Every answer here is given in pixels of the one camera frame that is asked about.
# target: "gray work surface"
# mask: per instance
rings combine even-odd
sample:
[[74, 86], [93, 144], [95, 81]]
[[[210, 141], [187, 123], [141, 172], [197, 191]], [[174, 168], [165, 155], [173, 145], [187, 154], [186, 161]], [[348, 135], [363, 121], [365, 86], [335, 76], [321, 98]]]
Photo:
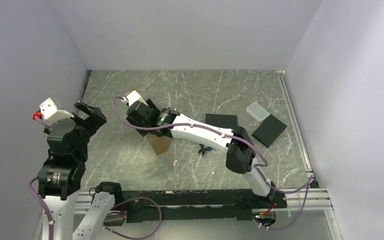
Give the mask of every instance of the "gray work surface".
[[[123, 190], [195, 190], [250, 188], [242, 175], [225, 166], [226, 154], [198, 154], [197, 142], [170, 139], [169, 150], [158, 156], [145, 137], [123, 125], [113, 113], [113, 97], [138, 89], [160, 109], [171, 107], [204, 122], [207, 113], [237, 115], [251, 136], [258, 123], [247, 112], [253, 102], [287, 125], [270, 146], [253, 143], [266, 157], [265, 174], [280, 188], [306, 182], [304, 162], [285, 96], [275, 71], [264, 70], [100, 70], [92, 71], [83, 101], [100, 107], [108, 122], [90, 139], [81, 190], [100, 182], [121, 184]], [[128, 109], [117, 101], [126, 117]]]

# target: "small cardboard box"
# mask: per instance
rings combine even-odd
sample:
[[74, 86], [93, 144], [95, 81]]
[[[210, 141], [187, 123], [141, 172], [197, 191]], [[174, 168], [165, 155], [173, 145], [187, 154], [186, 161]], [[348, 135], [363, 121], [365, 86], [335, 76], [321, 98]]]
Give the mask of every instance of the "small cardboard box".
[[[138, 92], [143, 99], [146, 99], [138, 90], [133, 89], [125, 93], [125, 96], [129, 95], [132, 91]], [[146, 139], [148, 140], [148, 143], [151, 145], [154, 153], [156, 155], [160, 155], [162, 153], [167, 152], [169, 150], [169, 138], [166, 136], [158, 137], [156, 135], [147, 134]]]

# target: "purple cable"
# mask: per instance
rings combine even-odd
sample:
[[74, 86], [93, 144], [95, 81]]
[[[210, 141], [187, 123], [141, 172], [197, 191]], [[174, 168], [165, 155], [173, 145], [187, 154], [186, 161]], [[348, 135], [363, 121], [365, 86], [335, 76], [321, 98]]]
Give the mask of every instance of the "purple cable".
[[105, 226], [104, 223], [102, 223], [102, 226], [103, 226], [106, 230], [110, 231], [111, 233], [116, 234], [116, 235], [118, 235], [118, 236], [120, 236], [120, 237], [123, 237], [123, 238], [125, 238], [125, 239], [130, 239], [130, 240], [143, 240], [143, 239], [147, 239], [147, 238], [151, 237], [152, 235], [154, 235], [154, 234], [157, 232], [158, 228], [160, 228], [161, 222], [163, 221], [163, 214], [161, 213], [161, 208], [160, 208], [160, 206], [158, 206], [158, 204], [157, 204], [154, 200], [152, 200], [151, 198], [148, 198], [148, 197], [145, 197], [145, 196], [138, 196], [138, 197], [130, 198], [130, 199], [128, 199], [128, 200], [125, 200], [125, 201], [120, 202], [119, 204], [116, 204], [116, 205], [113, 207], [113, 209], [116, 208], [116, 207], [118, 207], [118, 206], [121, 206], [121, 205], [123, 205], [123, 204], [125, 204], [125, 203], [128, 203], [128, 202], [130, 202], [130, 201], [139, 200], [139, 199], [143, 199], [143, 200], [150, 201], [151, 203], [153, 203], [153, 204], [155, 205], [156, 209], [158, 209], [158, 212], [159, 212], [159, 220], [158, 220], [158, 224], [156, 225], [155, 229], [154, 229], [150, 234], [148, 234], [148, 235], [146, 235], [146, 236], [143, 236], [143, 237], [131, 237], [131, 236], [126, 236], [126, 235], [123, 235], [123, 234], [121, 234], [121, 233], [119, 233], [119, 232], [117, 232], [117, 231], [112, 230], [111, 228]]
[[[264, 176], [263, 172], [259, 168], [257, 168], [257, 167], [256, 167], [256, 169], [257, 169], [258, 174], [263, 179], [263, 181], [265, 183], [267, 183], [267, 178]], [[292, 190], [292, 191], [283, 191], [283, 190], [280, 190], [279, 188], [276, 188], [276, 187], [272, 186], [271, 184], [267, 184], [267, 185], [270, 186], [271, 189], [273, 189], [273, 190], [275, 190], [275, 191], [277, 191], [277, 192], [279, 192], [281, 194], [294, 194], [294, 193], [299, 192], [301, 189], [303, 189], [303, 188], [305, 188], [307, 186], [310, 186], [310, 183], [312, 182], [312, 180], [313, 180], [313, 176], [311, 176], [310, 179], [308, 179], [308, 181], [306, 183], [304, 183], [304, 185], [302, 185], [302, 186], [300, 186], [297, 189]]]
[[[48, 205], [46, 204], [45, 201], [38, 195], [38, 193], [33, 189], [32, 183], [36, 181], [38, 177], [36, 176], [33, 178], [31, 181], [28, 182], [28, 189], [30, 190], [31, 194], [33, 195], [34, 198], [39, 202], [39, 204], [42, 206], [43, 210], [46, 213], [47, 220], [49, 222], [53, 221], [52, 215], [51, 215], [51, 210], [49, 209]], [[54, 240], [54, 225], [49, 225], [49, 234], [48, 234], [48, 239], [49, 240]]]
[[50, 129], [51, 126], [49, 126], [48, 124], [46, 124], [42, 119], [40, 119], [39, 117], [35, 116], [34, 117], [34, 120], [36, 120], [38, 123], [42, 124], [42, 126], [44, 126], [45, 128], [47, 129]]
[[[308, 181], [311, 182], [312, 180], [313, 180], [313, 176], [310, 176]], [[270, 231], [285, 230], [285, 229], [291, 227], [292, 225], [294, 225], [298, 221], [298, 219], [303, 214], [304, 206], [306, 205], [307, 195], [309, 193], [310, 184], [307, 184], [306, 187], [307, 188], [305, 190], [304, 200], [302, 201], [301, 209], [299, 209], [299, 212], [296, 215], [296, 217], [286, 226], [282, 226], [282, 227], [268, 227], [268, 226], [265, 226], [265, 229], [270, 230]], [[254, 219], [254, 222], [257, 223], [258, 226], [260, 226], [260, 224], [255, 219]]]

